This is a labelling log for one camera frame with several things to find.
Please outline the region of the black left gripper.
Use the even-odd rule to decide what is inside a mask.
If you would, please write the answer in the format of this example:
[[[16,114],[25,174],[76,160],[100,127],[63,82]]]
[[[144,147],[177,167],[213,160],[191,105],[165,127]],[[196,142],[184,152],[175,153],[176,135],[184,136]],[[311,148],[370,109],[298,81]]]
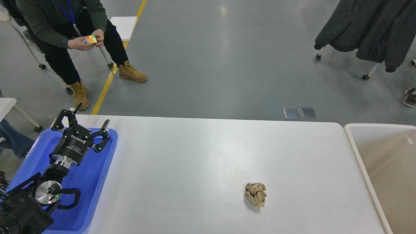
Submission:
[[[107,119],[99,131],[92,132],[90,129],[78,124],[76,113],[82,103],[79,103],[74,111],[61,110],[55,121],[51,124],[52,131],[61,131],[64,129],[63,119],[67,118],[69,127],[63,131],[63,135],[54,150],[49,154],[50,164],[59,164],[62,166],[80,166],[88,149],[92,149],[98,153],[107,145],[111,136],[108,133]],[[93,144],[95,137],[101,137],[102,140],[98,144]]]

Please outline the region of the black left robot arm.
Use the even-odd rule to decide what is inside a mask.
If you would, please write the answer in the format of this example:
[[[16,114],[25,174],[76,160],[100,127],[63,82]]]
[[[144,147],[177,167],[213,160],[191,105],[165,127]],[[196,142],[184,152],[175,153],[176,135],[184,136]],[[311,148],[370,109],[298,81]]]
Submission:
[[[2,234],[86,233],[117,142],[108,128],[86,128],[79,109],[62,110],[35,141],[1,196]]]

